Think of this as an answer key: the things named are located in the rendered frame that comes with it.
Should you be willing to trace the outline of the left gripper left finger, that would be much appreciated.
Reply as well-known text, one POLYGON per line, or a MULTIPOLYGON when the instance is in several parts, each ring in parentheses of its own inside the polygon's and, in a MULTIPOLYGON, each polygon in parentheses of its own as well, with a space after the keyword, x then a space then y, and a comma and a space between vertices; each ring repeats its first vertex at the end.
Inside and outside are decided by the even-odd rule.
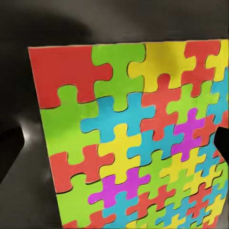
POLYGON ((25 145, 21 127, 0 132, 0 184, 25 145))

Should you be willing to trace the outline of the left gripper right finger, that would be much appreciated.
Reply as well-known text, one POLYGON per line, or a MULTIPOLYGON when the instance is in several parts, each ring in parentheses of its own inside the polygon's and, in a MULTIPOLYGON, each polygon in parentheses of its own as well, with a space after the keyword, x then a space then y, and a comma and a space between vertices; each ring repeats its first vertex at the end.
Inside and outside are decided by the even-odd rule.
POLYGON ((218 127, 215 138, 214 145, 218 151, 222 154, 224 159, 229 165, 229 129, 224 127, 218 127))

